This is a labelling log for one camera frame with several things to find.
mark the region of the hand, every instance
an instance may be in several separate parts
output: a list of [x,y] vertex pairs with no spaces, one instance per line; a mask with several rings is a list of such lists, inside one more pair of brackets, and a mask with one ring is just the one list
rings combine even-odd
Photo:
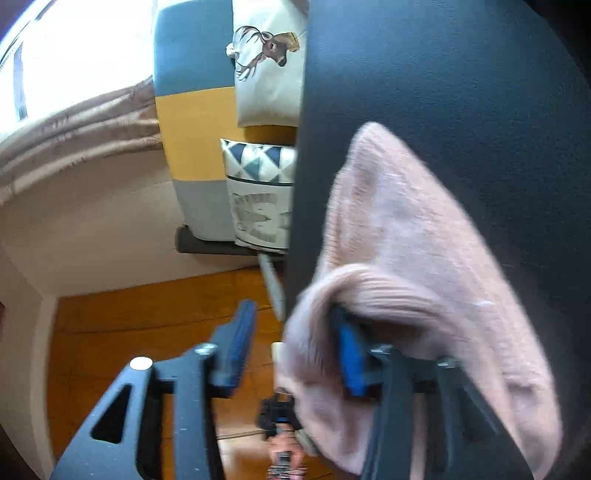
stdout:
[[276,465],[278,463],[278,455],[281,452],[291,452],[290,468],[295,470],[299,468],[304,462],[304,449],[300,442],[297,441],[293,432],[283,432],[275,435],[267,440],[269,446],[269,455],[271,462]]

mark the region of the blue and yellow cushion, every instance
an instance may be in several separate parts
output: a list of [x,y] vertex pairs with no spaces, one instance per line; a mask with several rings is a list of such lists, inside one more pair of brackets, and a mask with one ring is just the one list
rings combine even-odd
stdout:
[[294,145],[290,127],[236,126],[232,0],[193,0],[159,15],[154,90],[164,154],[193,235],[233,239],[219,138]]

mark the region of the white wall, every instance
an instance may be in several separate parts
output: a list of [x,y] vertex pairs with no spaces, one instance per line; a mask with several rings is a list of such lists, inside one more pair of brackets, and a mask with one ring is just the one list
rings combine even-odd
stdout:
[[0,423],[40,478],[53,466],[47,430],[45,366],[54,299],[44,300],[0,248]]
[[162,151],[75,166],[0,207],[0,422],[40,477],[53,467],[45,391],[56,298],[256,262],[179,254],[182,223]]
[[179,254],[174,234],[182,223],[160,150],[75,166],[0,208],[7,254],[32,286],[57,297],[254,263]]

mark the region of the black panel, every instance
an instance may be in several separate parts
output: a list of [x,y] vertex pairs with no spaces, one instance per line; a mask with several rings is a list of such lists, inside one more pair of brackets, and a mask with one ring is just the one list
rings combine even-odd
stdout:
[[322,244],[330,187],[366,121],[402,138],[475,221],[545,347],[566,439],[591,418],[591,91],[517,0],[323,0],[311,6],[286,293]]

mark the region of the deer illustration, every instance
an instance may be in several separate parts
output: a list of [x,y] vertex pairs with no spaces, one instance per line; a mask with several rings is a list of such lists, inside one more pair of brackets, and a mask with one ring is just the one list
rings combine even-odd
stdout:
[[238,80],[244,81],[249,76],[254,76],[256,72],[256,66],[265,59],[273,59],[277,65],[284,67],[287,63],[287,52],[298,51],[300,49],[300,42],[298,41],[296,34],[292,32],[280,33],[273,35],[270,32],[261,32],[257,27],[251,27],[246,25],[240,27],[234,33],[234,39],[238,38],[238,42],[242,42],[244,37],[249,33],[252,35],[246,40],[245,44],[250,42],[253,38],[257,38],[262,43],[262,52],[254,57],[247,65],[241,65],[236,62],[236,76]]

